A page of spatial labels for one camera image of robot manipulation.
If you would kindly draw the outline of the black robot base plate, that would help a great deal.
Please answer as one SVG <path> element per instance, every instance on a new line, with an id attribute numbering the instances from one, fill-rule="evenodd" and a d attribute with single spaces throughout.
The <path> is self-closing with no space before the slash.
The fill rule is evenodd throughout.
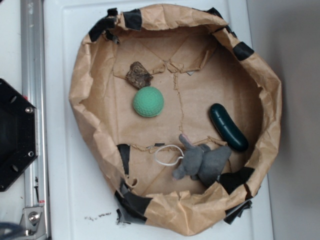
<path id="1" fill-rule="evenodd" d="M 38 156 L 36 108 L 0 80 L 0 191 L 7 191 Z"/>

